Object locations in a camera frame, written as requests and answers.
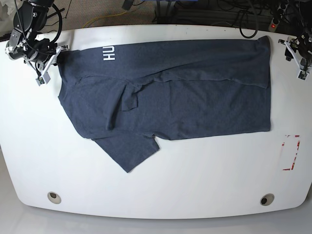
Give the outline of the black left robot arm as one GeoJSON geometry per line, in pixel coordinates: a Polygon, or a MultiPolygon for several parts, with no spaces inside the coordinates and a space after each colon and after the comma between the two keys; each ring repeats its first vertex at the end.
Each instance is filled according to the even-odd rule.
{"type": "Polygon", "coordinates": [[[278,9],[279,20],[288,28],[287,61],[294,60],[299,68],[298,78],[305,80],[312,71],[312,2],[310,0],[282,0],[278,9]]]}

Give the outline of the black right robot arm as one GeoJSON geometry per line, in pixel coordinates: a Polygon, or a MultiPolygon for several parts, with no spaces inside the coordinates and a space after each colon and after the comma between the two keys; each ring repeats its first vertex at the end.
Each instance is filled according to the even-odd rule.
{"type": "Polygon", "coordinates": [[[7,42],[5,53],[11,60],[24,59],[24,63],[32,67],[36,73],[38,85],[50,81],[48,69],[57,64],[57,57],[69,49],[67,45],[57,44],[62,26],[61,10],[53,0],[26,0],[20,8],[14,2],[16,13],[13,19],[13,30],[7,42]],[[58,16],[58,30],[54,39],[37,39],[37,35],[46,26],[47,20],[58,16]]]}

